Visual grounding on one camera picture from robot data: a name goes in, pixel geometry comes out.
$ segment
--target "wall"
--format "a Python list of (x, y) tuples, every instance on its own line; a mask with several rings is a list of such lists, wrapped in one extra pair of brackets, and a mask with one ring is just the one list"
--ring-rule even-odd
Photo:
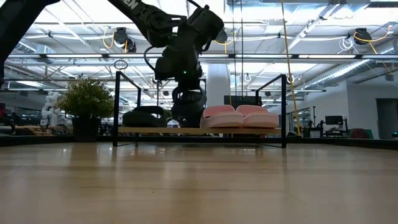
[[(316, 124), (318, 124), (321, 120), (325, 120), (325, 116), (333, 116), (333, 115), (343, 115), (348, 120), (349, 111), (348, 111), (348, 97), (347, 97), (347, 83), (343, 81), (338, 84), (336, 87), (327, 87), (325, 88), (325, 93), (310, 93), (305, 97), (304, 101), (297, 102), (297, 109), (301, 110), (304, 108), (311, 108), (311, 117), (313, 118), (313, 106), (315, 108), (315, 114), (317, 116)], [(271, 108), (270, 112), (280, 114), (280, 106)], [(294, 111), (293, 102), (289, 101), (289, 104), (286, 108), (287, 113)]]
[(398, 86), (348, 85), (349, 128), (371, 129), (379, 139), (376, 99), (392, 98), (398, 98)]
[(28, 97), (21, 96), (19, 93), (0, 93), (0, 103), (6, 104), (6, 109), (12, 112), (16, 107), (32, 110), (42, 110), (45, 102), (45, 95), (29, 93)]

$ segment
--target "wooden platform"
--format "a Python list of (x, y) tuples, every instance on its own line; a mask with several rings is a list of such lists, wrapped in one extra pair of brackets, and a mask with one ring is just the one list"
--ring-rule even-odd
[(169, 134), (280, 134), (280, 129), (266, 128), (129, 128), (119, 127), (120, 133)]
[(0, 148), (2, 224), (395, 224), (398, 152), (324, 145)]

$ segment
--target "ceiling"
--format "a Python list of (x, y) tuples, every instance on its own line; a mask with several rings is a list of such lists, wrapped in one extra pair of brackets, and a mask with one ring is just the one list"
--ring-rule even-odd
[[(186, 0), (145, 0), (147, 4), (154, 5), (169, 14), (189, 16), (195, 10), (195, 6)], [(282, 22), (282, 9), (277, 3), (263, 3), (263, 1), (242, 0), (242, 11), (240, 1), (236, 1), (232, 7), (232, 1), (197, 0), (199, 5), (208, 4), (210, 9), (219, 15), (225, 23), (225, 29), (231, 43), (227, 46), (212, 43), (209, 54), (283, 54), (285, 53), (285, 41)], [(367, 1), (355, 1), (359, 4), (347, 4), (338, 7), (330, 7), (327, 1), (287, 1), (285, 5), (285, 19), (287, 26), (288, 45), (291, 54), (369, 54), (371, 48), (368, 45), (354, 45), (359, 52), (356, 53), (352, 47), (349, 50), (342, 50), (342, 41), (349, 33), (353, 34), (355, 28), (365, 27), (373, 39), (384, 37), (389, 25), (389, 35), (374, 43), (379, 45), (388, 42), (396, 37), (398, 26), (398, 9), (396, 8), (366, 8)], [(319, 20), (322, 13), (328, 13), (325, 20)], [(118, 11), (107, 0), (61, 0), (59, 3), (47, 6), (47, 8), (36, 19), (35, 23), (28, 30), (21, 42), (29, 45), (42, 44), (50, 47), (57, 54), (92, 54), (92, 53), (124, 53), (123, 48), (113, 45), (107, 48), (104, 45), (111, 45), (112, 34), (117, 27), (126, 27), (127, 33), (137, 45), (137, 53), (143, 53), (150, 45), (143, 38), (137, 27), (123, 13)], [(151, 53), (162, 52), (163, 49), (153, 49)], [(56, 60), (58, 65), (46, 65), (34, 60), (9, 59), (16, 68), (23, 68), (28, 72), (6, 70), (6, 78), (42, 78), (44, 74), (52, 74), (50, 86), (61, 88), (67, 86), (67, 82), (58, 82), (56, 79), (70, 77), (83, 77), (113, 79), (116, 69), (108, 68), (102, 63), (105, 60), (84, 60), (84, 63), (92, 62), (91, 65), (71, 66), (64, 65), (72, 63), (72, 60)], [(144, 63), (143, 59), (130, 59), (130, 66), (125, 74), (144, 88), (155, 87), (152, 83), (153, 71)], [(202, 62), (203, 71), (207, 73), (208, 64), (215, 62)], [(244, 74), (251, 76), (250, 82), (243, 83), (244, 88), (258, 88), (275, 78), (281, 73), (288, 73), (288, 66), (284, 62), (248, 62), (218, 61), (229, 68), (231, 75)], [(309, 62), (292, 63), (291, 72), (301, 82), (309, 81), (323, 72), (339, 65), (338, 62)], [(169, 82), (165, 89), (173, 89), (175, 82)], [(127, 83), (122, 88), (132, 88)], [(149, 92), (145, 97), (149, 103), (155, 102), (151, 99), (155, 92)], [(135, 91), (123, 92), (127, 100), (134, 100)]]

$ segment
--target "black metal frame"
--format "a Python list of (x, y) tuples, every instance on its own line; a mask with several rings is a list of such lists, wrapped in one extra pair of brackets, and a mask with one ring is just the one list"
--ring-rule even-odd
[(286, 148), (287, 145), (287, 140), (286, 140), (286, 84), (287, 84), (287, 76), (285, 74), (281, 74), (278, 77), (274, 78), (273, 80), (269, 81), (268, 83), (266, 83), (265, 85), (263, 85), (262, 87), (258, 88), (256, 90), (256, 103), (259, 106), (262, 106), (262, 102), (261, 102), (261, 98), (260, 98), (260, 91), (273, 84), (274, 82), (276, 82), (277, 80), (281, 79), (281, 86), (282, 86), (282, 102), (281, 102), (281, 107), (280, 107), (280, 128), (281, 128), (281, 142), (282, 142), (282, 147), (281, 148)]
[(114, 111), (113, 111), (113, 146), (118, 146), (118, 134), (119, 134), (119, 99), (120, 99), (120, 78), (123, 77), (133, 86), (138, 89), (137, 94), (137, 106), (141, 105), (141, 92), (142, 89), (134, 83), (129, 77), (127, 77), (123, 72), (116, 72), (116, 81), (114, 88)]

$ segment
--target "wooden shelf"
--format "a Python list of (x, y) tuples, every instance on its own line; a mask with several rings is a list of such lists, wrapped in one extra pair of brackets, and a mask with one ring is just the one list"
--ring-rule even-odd
[(129, 128), (119, 127), (120, 133), (170, 133), (170, 134), (280, 134), (280, 129), (266, 128)]

